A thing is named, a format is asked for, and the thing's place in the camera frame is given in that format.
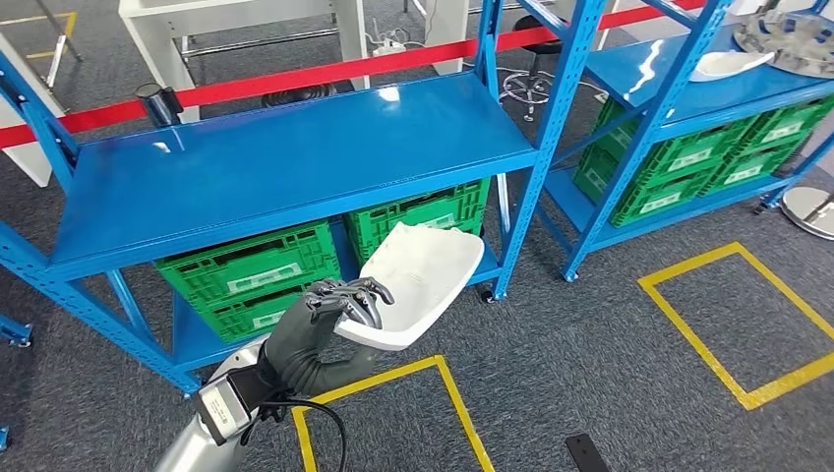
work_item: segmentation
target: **yellow tape square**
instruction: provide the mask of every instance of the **yellow tape square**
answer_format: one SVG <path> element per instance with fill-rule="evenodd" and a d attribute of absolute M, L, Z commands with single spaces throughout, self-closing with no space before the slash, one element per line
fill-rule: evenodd
<path fill-rule="evenodd" d="M 775 273 L 758 260 L 750 253 L 741 243 L 735 242 L 727 246 L 715 249 L 708 253 L 696 256 L 694 258 L 672 265 L 670 267 L 658 270 L 652 274 L 646 275 L 637 282 L 643 290 L 651 297 L 657 306 L 663 311 L 669 321 L 684 335 L 689 344 L 701 356 L 703 361 L 712 369 L 712 372 L 721 380 L 722 383 L 733 393 L 739 403 L 747 410 L 758 408 L 768 401 L 783 395 L 795 388 L 807 384 L 814 379 L 818 379 L 829 372 L 834 371 L 834 352 L 828 354 L 821 359 L 810 362 L 795 371 L 792 371 L 775 381 L 766 383 L 763 386 L 753 390 L 745 391 L 733 376 L 727 372 L 727 369 L 721 365 L 718 359 L 710 352 L 709 348 L 701 341 L 695 332 L 688 324 L 681 318 L 681 315 L 672 308 L 672 305 L 663 298 L 663 295 L 657 290 L 656 285 L 665 282 L 673 277 L 677 277 L 682 273 L 690 270 L 706 266 L 714 263 L 720 259 L 726 258 L 730 255 L 738 254 L 742 256 L 751 266 L 753 266 L 764 278 L 772 283 L 783 295 L 785 295 L 797 308 L 800 309 L 817 327 L 825 331 L 829 337 L 834 339 L 834 327 L 831 326 L 823 317 L 821 317 L 805 300 L 800 298 L 791 287 L 782 281 Z"/>
<path fill-rule="evenodd" d="M 66 18 L 67 23 L 64 25 L 64 35 L 67 37 L 72 37 L 73 30 L 76 27 L 76 18 L 78 17 L 77 12 L 67 12 L 67 13 L 56 13 L 53 15 L 56 19 L 59 18 Z M 27 23 L 27 22 L 37 22 L 41 20 L 46 20 L 45 16 L 37 16 L 37 17 L 28 17 L 28 18 L 17 18 L 15 20 L 6 20 L 0 22 L 0 27 L 5 27 L 8 25 L 17 25 L 20 23 Z M 69 46 L 64 46 L 62 54 L 67 51 Z M 55 55 L 55 51 L 43 51 L 43 52 L 34 52 L 32 54 L 27 54 L 27 59 L 40 59 L 41 57 L 51 57 Z"/>
<path fill-rule="evenodd" d="M 463 425 L 463 431 L 466 432 L 466 436 L 469 438 L 469 443 L 472 444 L 472 449 L 475 452 L 475 457 L 478 459 L 478 463 L 481 464 L 481 468 L 484 469 L 484 472 L 495 472 L 492 461 L 487 455 L 487 450 L 484 448 L 484 445 L 477 433 L 475 433 L 475 426 L 472 424 L 472 418 L 469 416 L 469 412 L 463 404 L 463 398 L 460 396 L 460 391 L 458 391 L 457 385 L 451 377 L 451 372 L 449 371 L 446 359 L 444 359 L 443 356 L 432 356 L 430 358 L 423 359 L 422 361 L 398 367 L 388 372 L 383 372 L 376 376 L 364 379 L 363 381 L 331 390 L 327 393 L 311 398 L 310 400 L 317 403 L 328 403 L 345 397 L 351 393 L 356 393 L 386 382 L 394 381 L 401 377 L 405 377 L 409 374 L 429 369 L 431 367 L 436 367 L 441 374 L 441 379 L 443 379 L 443 383 L 446 386 L 448 396 L 451 399 L 452 405 L 454 405 L 454 410 L 457 412 L 457 417 L 460 419 L 460 423 Z M 309 408 L 305 406 L 293 407 L 292 419 L 295 422 L 295 431 L 298 434 L 298 443 L 301 447 L 301 457 L 304 461 L 304 470 L 305 472 L 316 472 L 316 459 L 313 456 L 313 447 L 310 444 L 310 432 L 307 429 L 307 422 L 304 419 L 304 412 L 308 409 Z"/>

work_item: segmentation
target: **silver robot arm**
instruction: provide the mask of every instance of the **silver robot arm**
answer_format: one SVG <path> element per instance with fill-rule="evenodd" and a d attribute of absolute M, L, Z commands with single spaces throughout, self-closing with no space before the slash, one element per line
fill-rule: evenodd
<path fill-rule="evenodd" d="M 380 354 L 377 349 L 360 346 L 349 360 L 333 363 L 323 363 L 319 354 L 342 315 L 382 327 L 378 298 L 393 303 L 390 292 L 373 278 L 347 283 L 326 279 L 311 285 L 269 336 L 247 344 L 220 364 L 194 395 L 198 414 L 154 470 L 237 470 L 255 423 L 282 419 L 288 403 L 301 401 L 292 395 L 316 395 L 368 377 Z"/>

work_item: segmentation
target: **red barrier rope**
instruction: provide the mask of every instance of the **red barrier rope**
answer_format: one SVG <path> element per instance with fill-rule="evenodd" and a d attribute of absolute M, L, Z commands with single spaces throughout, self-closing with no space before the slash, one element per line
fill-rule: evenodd
<path fill-rule="evenodd" d="M 679 0 L 675 3 L 686 10 L 692 10 L 702 7 L 705 0 Z M 644 22 L 662 16 L 662 13 L 652 7 L 640 7 L 617 13 L 609 13 L 602 17 L 599 30 Z M 550 41 L 555 38 L 544 27 L 505 32 L 499 36 L 497 48 L 499 51 L 505 51 Z M 437 46 L 409 49 L 404 52 L 385 56 L 355 59 L 326 64 L 324 66 L 241 79 L 223 84 L 191 88 L 178 91 L 177 97 L 183 106 L 211 105 L 224 101 L 259 96 L 275 91 L 316 86 L 318 84 L 344 81 L 355 77 L 373 76 L 403 69 L 411 69 L 436 62 L 457 59 L 459 57 L 471 56 L 475 54 L 476 49 L 477 40 L 467 39 L 459 42 L 439 44 Z M 80 133 L 82 131 L 106 128 L 119 123 L 139 120 L 145 118 L 145 116 L 146 113 L 142 105 L 136 100 L 130 100 L 101 108 L 72 113 L 60 118 L 60 122 L 70 133 Z M 34 142 L 34 136 L 28 125 L 0 129 L 0 148 L 10 148 L 32 142 Z"/>

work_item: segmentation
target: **gray carpet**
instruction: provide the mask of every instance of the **gray carpet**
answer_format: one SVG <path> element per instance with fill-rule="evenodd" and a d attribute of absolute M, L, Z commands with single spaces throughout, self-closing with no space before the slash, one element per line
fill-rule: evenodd
<path fill-rule="evenodd" d="M 368 3 L 369 22 L 376 17 L 381 25 L 418 31 L 417 14 L 398 13 L 399 2 Z M 0 0 L 0 5 L 4 19 L 38 14 L 31 2 Z M 75 40 L 88 61 L 74 67 L 66 58 L 69 67 L 56 92 L 68 106 L 84 109 L 125 99 L 136 84 L 149 80 L 116 2 L 50 0 L 49 5 L 80 14 Z M 507 14 L 506 23 L 517 14 Z M 217 44 L 327 23 L 321 18 L 199 41 Z M 32 30 L 17 31 L 4 30 L 25 52 L 48 49 L 48 41 L 36 43 L 44 40 Z M 283 45 L 280 51 L 210 57 L 194 67 L 201 83 L 214 83 L 331 62 L 335 47 L 335 38 L 324 38 Z M 523 51 L 500 57 L 513 68 L 528 60 Z M 400 72 L 377 83 L 430 74 L 426 68 Z M 560 146 L 588 133 L 599 111 L 592 94 L 580 89 Z M 256 100 L 247 100 L 208 112 L 254 106 Z M 508 103 L 506 109 L 529 136 L 534 125 L 520 120 L 523 108 Z M 832 188 L 821 171 L 809 179 Z M 517 182 L 512 176 L 513 189 Z M 55 185 L 37 189 L 8 159 L 0 159 L 0 218 L 44 251 L 62 202 Z M 465 290 L 426 336 L 408 350 L 385 354 L 378 370 L 443 355 L 499 471 L 575 470 L 564 439 L 579 432 L 591 435 L 614 471 L 830 470 L 834 415 L 827 406 L 834 376 L 746 411 L 636 283 L 655 270 L 740 241 L 834 323 L 826 271 L 834 266 L 830 244 L 797 230 L 778 212 L 752 215 L 753 205 L 731 206 L 594 254 L 573 284 L 558 277 L 565 255 L 534 221 L 507 300 L 488 306 L 475 290 Z M 492 207 L 486 221 L 495 239 Z M 149 265 L 129 268 L 127 277 L 154 333 L 166 343 L 170 289 Z M 101 277 L 87 283 L 116 306 Z M 831 352 L 831 339 L 739 258 L 694 270 L 659 289 L 745 388 Z M 0 349 L 0 421 L 12 426 L 13 439 L 0 454 L 0 470 L 150 470 L 193 414 L 176 389 L 5 270 L 0 270 L 0 311 L 35 329 L 31 348 Z M 350 349 L 337 340 L 328 355 Z M 480 470 L 436 370 L 332 406 L 350 432 L 352 470 Z M 307 413 L 307 422 L 319 470 L 334 470 L 333 426 L 316 412 Z M 291 423 L 261 424 L 244 470 L 301 469 Z"/>

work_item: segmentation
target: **green plastic crate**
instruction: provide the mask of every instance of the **green plastic crate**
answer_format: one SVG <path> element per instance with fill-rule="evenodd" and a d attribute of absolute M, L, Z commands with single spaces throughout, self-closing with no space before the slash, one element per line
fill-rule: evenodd
<path fill-rule="evenodd" d="M 803 141 L 834 108 L 834 95 L 762 113 L 734 149 L 748 154 Z"/>
<path fill-rule="evenodd" d="M 624 109 L 614 100 L 609 99 L 600 113 L 597 128 L 604 126 L 622 113 Z M 661 184 L 716 167 L 721 164 L 724 155 L 736 143 L 738 136 L 741 136 L 753 121 L 753 119 L 744 119 L 655 144 L 635 172 L 634 179 L 646 184 Z M 596 144 L 619 162 L 631 142 L 631 137 L 637 131 L 639 122 L 639 119 L 634 119 L 615 128 L 614 131 L 600 138 Z"/>
<path fill-rule="evenodd" d="M 721 158 L 710 157 L 707 160 L 697 162 L 694 165 L 688 165 L 681 169 L 676 169 L 672 172 L 667 172 L 663 179 L 656 178 L 657 176 L 652 172 L 640 172 L 639 170 L 631 178 L 626 193 L 630 190 L 642 187 L 657 187 L 665 182 L 676 180 L 686 175 L 691 175 L 698 172 L 713 171 L 724 162 Z M 603 192 L 614 175 L 617 166 L 620 165 L 620 160 L 613 157 L 609 152 L 601 147 L 591 145 L 585 150 L 582 160 L 579 161 L 579 171 L 577 171 L 578 178 L 574 179 L 574 183 L 595 203 L 602 198 Z"/>
<path fill-rule="evenodd" d="M 339 273 L 325 219 L 159 260 L 156 268 L 192 305 L 256 297 Z"/>
<path fill-rule="evenodd" d="M 609 221 L 614 226 L 625 226 L 689 202 L 695 198 L 711 175 L 712 171 L 709 170 L 696 172 L 657 186 L 644 186 L 626 191 Z"/>
<path fill-rule="evenodd" d="M 600 165 L 599 162 L 604 162 L 603 159 L 596 159 L 596 165 L 590 162 L 592 161 L 588 160 L 587 163 L 580 164 L 576 168 L 573 182 L 589 199 L 598 203 L 603 192 L 605 192 L 608 181 L 614 174 L 616 165 Z M 697 195 L 712 173 L 711 169 L 702 170 L 660 184 L 632 180 L 625 188 L 609 220 L 615 226 L 623 226 L 645 216 L 688 202 Z"/>
<path fill-rule="evenodd" d="M 252 298 L 237 297 L 240 300 L 228 304 L 197 303 L 194 309 L 220 339 L 235 342 L 270 331 L 308 285 L 294 285 Z"/>
<path fill-rule="evenodd" d="M 360 262 L 380 247 L 397 222 L 478 234 L 490 191 L 490 178 L 448 189 L 351 211 L 345 217 L 347 235 Z"/>
<path fill-rule="evenodd" d="M 716 169 L 698 195 L 711 194 L 769 175 L 791 155 L 798 145 L 796 143 L 781 145 L 755 153 L 728 156 L 727 161 Z"/>

